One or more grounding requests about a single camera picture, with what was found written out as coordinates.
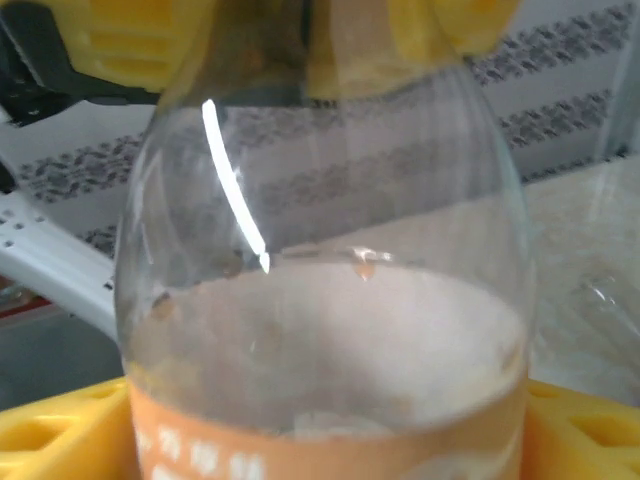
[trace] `gray patterned stripe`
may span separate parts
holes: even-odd
[[[45,203],[77,198],[127,182],[141,135],[47,157],[18,168],[17,181]]]
[[[574,97],[501,118],[500,125],[511,147],[523,148],[598,127],[604,120],[609,97],[608,90]],[[37,160],[20,167],[18,181],[46,203],[108,189],[127,181],[139,145],[140,136],[125,136],[97,148],[86,147],[74,154]],[[265,190],[265,198],[277,197],[277,191]]]
[[[602,125],[611,99],[609,90],[561,100],[499,119],[512,149],[552,140]]]
[[[382,118],[425,103],[434,104],[435,91],[456,81],[455,73],[445,71],[379,98],[342,102],[336,108],[320,108],[302,117],[300,110],[290,108],[230,109],[228,124],[233,126],[225,142],[231,155],[243,148],[259,148],[281,140],[307,136],[341,127],[350,121]]]
[[[634,2],[625,2],[523,30],[507,36],[493,55],[468,64],[480,85],[488,85],[617,52],[629,39],[635,11]]]
[[[89,245],[101,251],[109,257],[114,257],[116,246],[116,225],[107,225],[102,228],[95,228],[78,235],[80,240],[84,240]]]
[[[260,182],[258,179],[254,183],[247,176],[243,193],[258,224],[272,224],[274,219],[291,218],[293,212],[297,211],[317,212],[319,210],[316,207],[331,202],[342,202],[343,205],[349,204],[352,207],[357,204],[372,206],[375,205],[375,199],[381,197],[385,187],[401,187],[405,193],[411,192],[412,183],[421,182],[420,188],[423,188],[434,175],[438,175],[440,183],[445,184],[451,181],[452,172],[460,168],[467,168],[470,178],[459,179],[457,186],[465,188],[465,192],[471,194],[486,191],[495,183],[494,180],[484,178],[487,171],[493,171],[494,148],[493,132],[479,130],[462,141],[432,139],[417,142],[366,155],[352,162],[309,169],[270,182]],[[469,162],[471,156],[461,152],[473,152],[474,161]],[[439,161],[442,158],[446,158],[447,162]],[[485,158],[489,158],[491,163],[483,162]],[[424,195],[427,203],[425,208],[442,201],[440,196],[443,195],[436,195],[440,190],[441,185]],[[408,203],[413,207],[420,202],[412,199]],[[227,214],[227,200],[222,190],[216,190],[207,203],[197,208],[193,204],[174,207],[175,210],[171,212],[172,221],[176,229],[182,232],[181,235],[185,236],[189,235],[185,232],[192,229],[191,224],[195,218],[201,217],[197,223],[209,228]],[[338,223],[340,222],[332,220],[332,224]]]
[[[570,173],[570,172],[573,172],[574,170],[579,170],[581,168],[589,167],[599,163],[610,163],[610,162],[616,162],[618,160],[623,160],[625,157],[626,155],[624,153],[620,153],[602,160],[597,160],[591,156],[577,158],[570,162],[561,163],[553,167],[547,167],[543,170],[534,171],[528,175],[523,175],[521,180],[522,180],[522,183],[524,184],[539,182],[549,177],[555,177],[556,175]]]

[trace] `patterned wall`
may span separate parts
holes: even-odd
[[[523,181],[600,161],[593,152],[636,10],[630,1],[525,0],[498,50],[469,64]],[[110,254],[150,114],[80,105],[20,130],[3,127],[0,154],[39,207]]]

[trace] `yellow plastic holder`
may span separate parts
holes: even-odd
[[[124,379],[0,413],[1,480],[138,480]]]
[[[522,480],[639,480],[640,410],[530,381]],[[138,480],[126,382],[0,413],[1,480]]]
[[[0,0],[0,5],[11,0]],[[193,55],[200,23],[218,17],[227,0],[35,0],[49,7],[73,68],[85,75],[127,87],[160,92],[187,56]],[[283,0],[234,0],[236,9],[271,5]],[[351,0],[355,12],[371,0]],[[383,59],[365,56],[354,65],[338,66],[327,43],[328,0],[312,0],[315,10],[310,47],[309,89],[319,97],[336,95],[337,70],[384,91],[406,78],[438,65],[443,55],[429,38],[435,12],[449,42],[461,55],[486,54],[496,46],[521,0],[385,0],[392,40]],[[431,4],[433,9],[425,8]],[[340,2],[331,8],[338,8]],[[355,94],[354,91],[342,92]]]

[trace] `orange label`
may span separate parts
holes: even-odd
[[[293,439],[180,413],[133,384],[130,392],[145,480],[515,480],[518,475],[519,428],[473,451],[449,427],[427,434]],[[472,418],[463,423],[482,426]],[[478,440],[479,433],[472,437]]]

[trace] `clear glass bottle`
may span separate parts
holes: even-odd
[[[524,204],[430,5],[204,19],[119,235],[145,478],[518,478]]]

